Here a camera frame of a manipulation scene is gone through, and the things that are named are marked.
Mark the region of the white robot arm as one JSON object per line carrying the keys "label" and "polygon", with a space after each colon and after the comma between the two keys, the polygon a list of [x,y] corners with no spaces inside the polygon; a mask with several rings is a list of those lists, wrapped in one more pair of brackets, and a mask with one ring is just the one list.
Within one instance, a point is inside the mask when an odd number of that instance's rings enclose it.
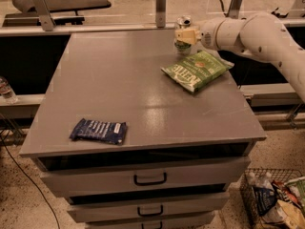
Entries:
{"label": "white robot arm", "polygon": [[218,17],[176,29],[175,39],[190,45],[227,51],[277,68],[305,102],[305,50],[275,16],[259,12],[246,19]]}

